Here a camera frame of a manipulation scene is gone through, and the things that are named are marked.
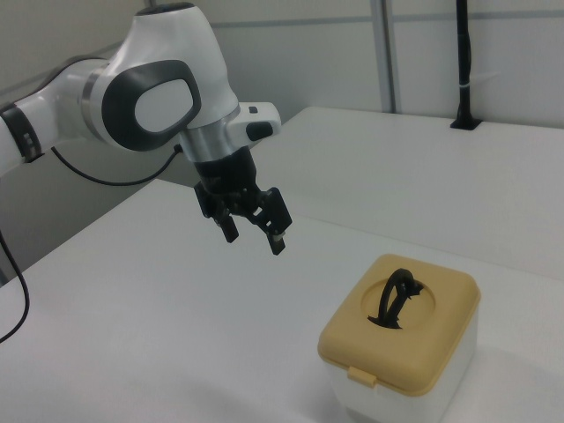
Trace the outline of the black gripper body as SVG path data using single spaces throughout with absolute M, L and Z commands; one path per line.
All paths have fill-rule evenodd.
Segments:
M 200 182 L 194 188 L 197 198 L 260 191 L 256 165 L 249 148 L 241 148 L 219 160 L 196 162 Z

